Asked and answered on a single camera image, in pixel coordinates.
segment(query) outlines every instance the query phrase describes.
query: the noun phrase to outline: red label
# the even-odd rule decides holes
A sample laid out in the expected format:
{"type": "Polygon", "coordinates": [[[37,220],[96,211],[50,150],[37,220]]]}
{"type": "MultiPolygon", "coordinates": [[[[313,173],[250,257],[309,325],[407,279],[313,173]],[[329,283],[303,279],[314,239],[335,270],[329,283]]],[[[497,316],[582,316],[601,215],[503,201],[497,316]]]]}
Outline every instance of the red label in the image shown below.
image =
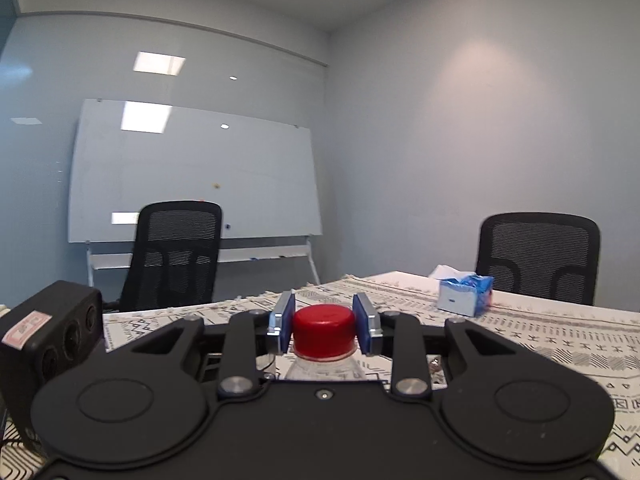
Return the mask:
{"type": "Polygon", "coordinates": [[[40,330],[49,319],[51,319],[49,314],[34,310],[12,326],[7,333],[4,334],[2,342],[17,350],[22,350],[22,347],[29,338],[40,330]]]}

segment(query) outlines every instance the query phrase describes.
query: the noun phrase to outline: patterned tablecloth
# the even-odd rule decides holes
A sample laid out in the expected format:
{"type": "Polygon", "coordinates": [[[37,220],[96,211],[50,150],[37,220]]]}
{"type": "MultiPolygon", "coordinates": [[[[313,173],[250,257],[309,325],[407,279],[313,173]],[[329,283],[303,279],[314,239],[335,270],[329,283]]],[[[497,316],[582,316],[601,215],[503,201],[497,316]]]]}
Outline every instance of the patterned tablecloth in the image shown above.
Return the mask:
{"type": "MultiPolygon", "coordinates": [[[[353,294],[366,292],[380,310],[400,310],[417,316],[423,324],[442,325],[452,315],[436,308],[437,291],[435,280],[390,272],[309,285],[296,291],[296,303],[297,307],[315,303],[351,306],[353,294]]],[[[270,310],[278,297],[267,292],[243,300],[107,314],[104,335],[108,348],[113,349],[186,314],[198,314],[206,324],[223,323],[242,310],[270,310]]],[[[494,306],[475,322],[599,382],[616,408],[615,424],[600,460],[624,480],[640,478],[640,314],[494,292],[494,306]]],[[[357,358],[371,378],[390,379],[390,360],[357,358]]],[[[286,373],[292,361],[290,354],[278,358],[278,374],[286,373]]],[[[26,478],[25,470],[31,467],[14,448],[2,452],[0,475],[6,480],[26,478]]]]}

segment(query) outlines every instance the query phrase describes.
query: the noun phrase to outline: tissue box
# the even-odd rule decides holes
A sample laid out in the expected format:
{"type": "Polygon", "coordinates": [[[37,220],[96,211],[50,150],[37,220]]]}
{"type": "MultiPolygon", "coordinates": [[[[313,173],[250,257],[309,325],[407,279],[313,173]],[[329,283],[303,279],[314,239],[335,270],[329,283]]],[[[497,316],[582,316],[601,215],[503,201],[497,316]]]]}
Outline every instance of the tissue box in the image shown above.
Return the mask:
{"type": "Polygon", "coordinates": [[[493,284],[493,277],[477,274],[440,280],[438,308],[462,316],[477,316],[491,305],[493,284]]]}

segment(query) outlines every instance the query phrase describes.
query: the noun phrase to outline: black office chair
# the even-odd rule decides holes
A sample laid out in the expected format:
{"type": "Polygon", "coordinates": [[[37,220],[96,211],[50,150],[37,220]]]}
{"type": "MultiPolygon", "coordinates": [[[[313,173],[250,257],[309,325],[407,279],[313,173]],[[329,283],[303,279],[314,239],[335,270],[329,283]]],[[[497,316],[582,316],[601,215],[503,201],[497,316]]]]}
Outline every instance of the black office chair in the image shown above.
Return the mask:
{"type": "Polygon", "coordinates": [[[222,209],[211,202],[160,202],[140,211],[121,312],[210,303],[222,209]]]}
{"type": "Polygon", "coordinates": [[[581,216],[504,213],[480,228],[476,273],[494,289],[548,300],[593,304],[600,229],[581,216]]]}

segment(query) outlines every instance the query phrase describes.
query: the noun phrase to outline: screw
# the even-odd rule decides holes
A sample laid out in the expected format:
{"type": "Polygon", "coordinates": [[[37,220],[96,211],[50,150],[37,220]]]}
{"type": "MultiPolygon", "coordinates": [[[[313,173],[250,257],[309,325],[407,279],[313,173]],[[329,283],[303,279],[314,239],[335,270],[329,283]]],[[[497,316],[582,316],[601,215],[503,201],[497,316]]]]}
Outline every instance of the screw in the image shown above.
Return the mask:
{"type": "Polygon", "coordinates": [[[427,389],[427,383],[415,377],[401,379],[396,383],[396,390],[403,395],[418,396],[426,392],[427,389]]]}
{"type": "Polygon", "coordinates": [[[331,390],[318,390],[316,391],[316,397],[320,400],[329,400],[334,396],[331,390]]]}
{"type": "Polygon", "coordinates": [[[249,379],[239,375],[232,375],[231,377],[222,379],[220,382],[220,389],[222,391],[236,395],[247,393],[253,386],[254,384],[249,379]]]}
{"type": "Polygon", "coordinates": [[[429,361],[429,371],[431,373],[439,372],[442,370],[441,357],[436,355],[431,361],[429,361]]]}

